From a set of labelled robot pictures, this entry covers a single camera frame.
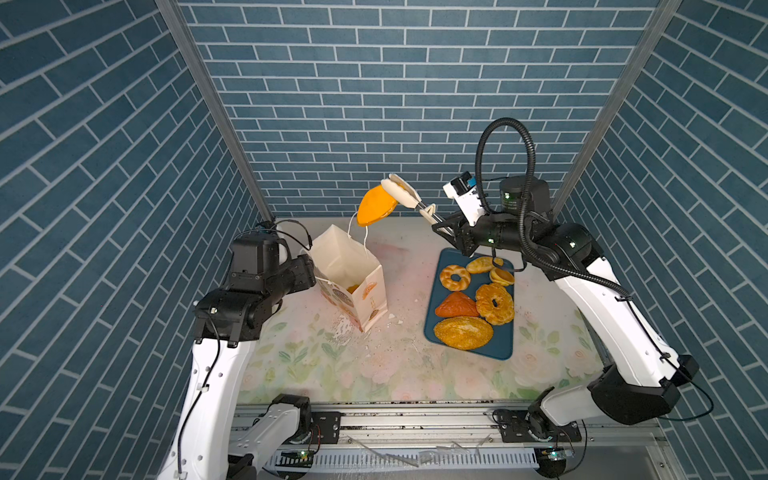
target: floral tablecloth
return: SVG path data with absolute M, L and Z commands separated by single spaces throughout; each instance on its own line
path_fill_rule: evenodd
M 346 229 L 347 222 L 302 221 L 313 236 L 331 223 Z M 359 229 L 353 236 L 362 240 Z M 383 265 L 389 312 L 361 333 L 318 286 L 287 296 L 264 324 L 239 403 L 268 403 L 280 393 L 313 402 L 533 399 L 549 386 L 586 382 L 602 369 L 581 313 L 534 267 L 516 276 L 509 360 L 428 342 L 423 328 L 429 292 L 439 252 L 449 245 L 420 218 L 382 220 L 368 238 Z M 500 255 L 520 265 L 519 254 Z

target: blue brick wall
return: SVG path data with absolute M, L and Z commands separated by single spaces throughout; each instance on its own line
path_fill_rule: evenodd
M 0 478 L 144 478 L 250 195 L 153 0 L 0 2 Z
M 503 116 L 554 194 L 657 0 L 181 3 L 273 209 L 336 216 L 387 173 L 453 210 L 442 185 Z M 491 136 L 486 177 L 523 152 Z
M 601 234 L 713 415 L 664 428 L 690 477 L 765 478 L 768 2 L 684 0 L 564 217 Z M 706 408 L 684 389 L 677 414 Z

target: paper bag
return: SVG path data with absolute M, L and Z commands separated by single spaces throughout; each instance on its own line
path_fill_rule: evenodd
M 310 257 L 323 296 L 367 332 L 387 311 L 382 265 L 336 225 L 313 241 Z M 354 292 L 349 288 L 357 285 Z

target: tray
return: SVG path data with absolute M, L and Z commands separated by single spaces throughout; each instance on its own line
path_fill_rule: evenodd
M 437 260 L 437 270 L 435 271 L 435 280 L 432 284 L 432 295 L 429 297 L 429 306 L 427 307 L 427 317 L 424 322 L 424 336 L 427 337 L 432 343 L 438 343 L 439 345 L 445 345 L 441 342 L 434 332 L 435 325 L 440 323 L 443 318 L 435 315 L 435 309 L 442 303 L 443 300 L 451 293 L 440 283 L 440 272 L 448 265 L 461 265 L 466 266 L 475 258 L 487 257 L 487 255 L 474 255 L 472 258 L 467 258 L 461 254 L 455 248 L 445 248 L 440 252 L 440 257 Z M 512 264 L 509 260 L 504 260 L 504 270 L 512 272 Z M 472 275 L 469 286 L 462 292 L 470 298 L 475 298 L 475 292 L 481 285 L 485 285 L 491 282 L 491 278 L 487 273 L 479 273 Z M 512 295 L 512 299 L 515 298 L 515 285 L 510 285 L 507 291 Z M 515 333 L 515 328 L 512 326 L 514 321 L 506 323 L 504 325 L 493 326 L 493 338 L 491 341 L 481 346 L 478 349 L 466 350 L 467 352 L 477 353 L 497 360 L 506 360 L 512 356 L 512 336 Z

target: metal corner post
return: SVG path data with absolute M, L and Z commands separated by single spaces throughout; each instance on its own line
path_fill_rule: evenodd
M 194 38 L 192 38 L 192 32 L 187 26 L 187 22 L 184 20 L 184 14 L 181 11 L 178 1 L 155 0 L 155 2 L 160 9 L 160 14 L 163 16 L 163 20 L 165 20 L 165 23 L 168 26 L 171 36 L 176 41 L 176 46 L 179 48 L 181 56 L 184 57 L 184 61 L 187 63 L 187 67 L 192 74 L 192 78 L 194 79 L 197 88 L 200 90 L 200 94 L 203 95 L 203 100 L 205 100 L 210 115 L 216 123 L 216 126 L 219 128 L 224 143 L 227 144 L 227 148 L 232 154 L 237 170 L 240 171 L 240 175 L 245 181 L 248 191 L 253 198 L 253 202 L 256 204 L 256 207 L 264 220 L 274 220 L 274 215 L 270 210 L 270 206 L 266 202 L 264 195 L 261 193 L 259 184 L 256 182 L 256 177 L 253 175 L 253 170 L 251 169 L 243 145 L 237 138 L 237 134 L 235 134 L 234 126 L 230 121 L 227 110 L 224 109 L 224 105 L 221 103 L 219 94 L 214 86 L 214 81 L 208 74 L 203 58 L 200 56 L 200 51 L 197 50 L 197 45 L 195 44 Z
M 592 160 L 592 155 L 594 155 L 608 128 L 613 123 L 616 114 L 624 103 L 624 99 L 632 89 L 632 85 L 634 85 L 637 77 L 640 76 L 645 62 L 648 61 L 650 54 L 653 53 L 656 44 L 661 39 L 664 30 L 667 29 L 681 2 L 682 0 L 659 0 L 659 4 L 648 19 L 648 24 L 640 41 L 632 50 L 624 70 L 616 80 L 616 84 L 608 96 L 605 106 L 600 110 L 592 130 L 584 139 L 584 143 L 576 155 L 571 171 L 565 175 L 562 186 L 554 196 L 553 210 L 555 216 L 560 213 L 568 196 L 576 188 L 579 178 L 581 178 L 584 170 L 587 169 L 589 162 Z

